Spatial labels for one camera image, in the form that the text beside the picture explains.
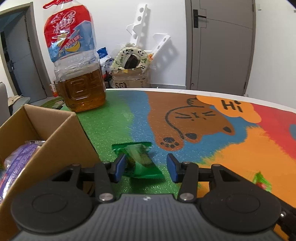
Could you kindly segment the dark green candy packet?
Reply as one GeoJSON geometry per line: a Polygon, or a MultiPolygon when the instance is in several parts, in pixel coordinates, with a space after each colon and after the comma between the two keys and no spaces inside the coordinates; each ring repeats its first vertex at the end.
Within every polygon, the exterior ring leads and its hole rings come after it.
{"type": "Polygon", "coordinates": [[[153,180],[163,180],[165,178],[149,155],[149,151],[152,148],[151,142],[112,144],[111,148],[117,156],[120,154],[125,154],[126,156],[123,173],[125,177],[153,180]]]}

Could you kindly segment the light green snack packet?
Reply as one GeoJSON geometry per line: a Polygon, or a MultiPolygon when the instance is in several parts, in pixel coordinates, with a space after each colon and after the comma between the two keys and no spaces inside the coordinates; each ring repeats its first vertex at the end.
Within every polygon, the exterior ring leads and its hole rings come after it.
{"type": "Polygon", "coordinates": [[[261,172],[255,173],[252,183],[260,187],[261,189],[266,190],[267,192],[272,192],[271,183],[268,182],[266,178],[264,178],[261,172]]]}

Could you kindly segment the purple wafer snack pack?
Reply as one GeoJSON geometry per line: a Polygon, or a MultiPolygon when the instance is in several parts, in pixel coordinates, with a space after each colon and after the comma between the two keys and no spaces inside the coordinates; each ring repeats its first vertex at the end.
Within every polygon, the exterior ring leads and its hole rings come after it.
{"type": "Polygon", "coordinates": [[[27,163],[45,142],[45,140],[26,141],[24,145],[18,147],[5,159],[4,171],[1,173],[1,202],[7,196],[13,183],[20,176],[27,163]]]}

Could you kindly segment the open cardboard box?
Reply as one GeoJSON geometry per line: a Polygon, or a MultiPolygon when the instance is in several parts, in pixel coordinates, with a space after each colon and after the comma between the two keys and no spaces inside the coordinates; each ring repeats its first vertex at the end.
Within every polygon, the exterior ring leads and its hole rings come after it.
{"type": "Polygon", "coordinates": [[[1,240],[18,233],[11,216],[16,195],[70,164],[93,167],[100,158],[74,112],[24,105],[1,126],[1,162],[26,141],[44,140],[1,202],[1,240]]]}

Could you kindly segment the colourful cartoon table mat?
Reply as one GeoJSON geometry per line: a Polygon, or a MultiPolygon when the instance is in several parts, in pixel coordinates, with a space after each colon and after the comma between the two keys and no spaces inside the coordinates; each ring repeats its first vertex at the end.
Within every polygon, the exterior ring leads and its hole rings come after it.
{"type": "Polygon", "coordinates": [[[78,118],[101,162],[118,157],[112,144],[151,142],[165,178],[123,175],[111,184],[116,200],[100,203],[95,165],[70,164],[43,185],[57,213],[19,240],[295,240],[295,113],[240,97],[109,89],[103,107],[78,118]],[[194,203],[177,200],[169,153],[198,165],[194,203]],[[252,183],[257,172],[271,193],[252,183]]]}

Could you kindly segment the SF cardboard box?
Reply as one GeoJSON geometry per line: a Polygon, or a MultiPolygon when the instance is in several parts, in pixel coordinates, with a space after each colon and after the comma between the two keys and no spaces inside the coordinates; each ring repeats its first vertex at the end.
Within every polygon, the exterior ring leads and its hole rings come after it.
{"type": "Polygon", "coordinates": [[[112,70],[112,87],[149,88],[149,73],[142,72],[140,68],[112,70]]]}

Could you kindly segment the blue plastic bag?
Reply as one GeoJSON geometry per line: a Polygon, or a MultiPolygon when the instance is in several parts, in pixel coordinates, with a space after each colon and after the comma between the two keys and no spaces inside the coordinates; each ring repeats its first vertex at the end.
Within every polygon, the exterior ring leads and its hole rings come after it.
{"type": "Polygon", "coordinates": [[[106,47],[97,50],[97,54],[99,56],[100,65],[103,65],[107,60],[111,58],[107,52],[106,47]]]}

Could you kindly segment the grey chair back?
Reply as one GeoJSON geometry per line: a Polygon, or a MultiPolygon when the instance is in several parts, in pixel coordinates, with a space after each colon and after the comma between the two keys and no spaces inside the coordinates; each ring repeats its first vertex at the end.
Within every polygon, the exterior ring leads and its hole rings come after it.
{"type": "Polygon", "coordinates": [[[8,94],[4,83],[0,83],[0,126],[11,117],[8,106],[8,94]]]}

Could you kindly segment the grey door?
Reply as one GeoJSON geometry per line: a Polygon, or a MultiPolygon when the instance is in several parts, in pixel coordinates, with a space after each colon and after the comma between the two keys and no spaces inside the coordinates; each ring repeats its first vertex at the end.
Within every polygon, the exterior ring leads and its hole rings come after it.
{"type": "Polygon", "coordinates": [[[1,82],[8,96],[30,102],[52,96],[37,34],[33,2],[1,11],[1,82]]]}
{"type": "Polygon", "coordinates": [[[186,1],[186,88],[243,95],[255,43],[254,1],[186,1]],[[193,9],[207,17],[193,27],[193,9]]]}

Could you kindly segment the large tea bottle red cap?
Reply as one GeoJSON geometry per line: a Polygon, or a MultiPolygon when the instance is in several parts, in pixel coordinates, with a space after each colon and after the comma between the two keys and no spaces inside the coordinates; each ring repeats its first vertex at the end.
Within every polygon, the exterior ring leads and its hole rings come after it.
{"type": "Polygon", "coordinates": [[[91,13],[79,1],[51,1],[54,7],[44,25],[44,36],[58,89],[76,113],[105,104],[106,88],[96,52],[91,13]]]}

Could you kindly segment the white perforated bracket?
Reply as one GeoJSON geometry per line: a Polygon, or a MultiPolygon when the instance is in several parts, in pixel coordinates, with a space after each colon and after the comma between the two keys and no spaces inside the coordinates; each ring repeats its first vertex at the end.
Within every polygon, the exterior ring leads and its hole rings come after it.
{"type": "Polygon", "coordinates": [[[171,36],[166,33],[154,33],[149,30],[151,10],[146,3],[139,3],[135,17],[131,24],[126,26],[130,34],[129,45],[144,50],[150,60],[154,60],[161,49],[170,41],[171,36]]]}

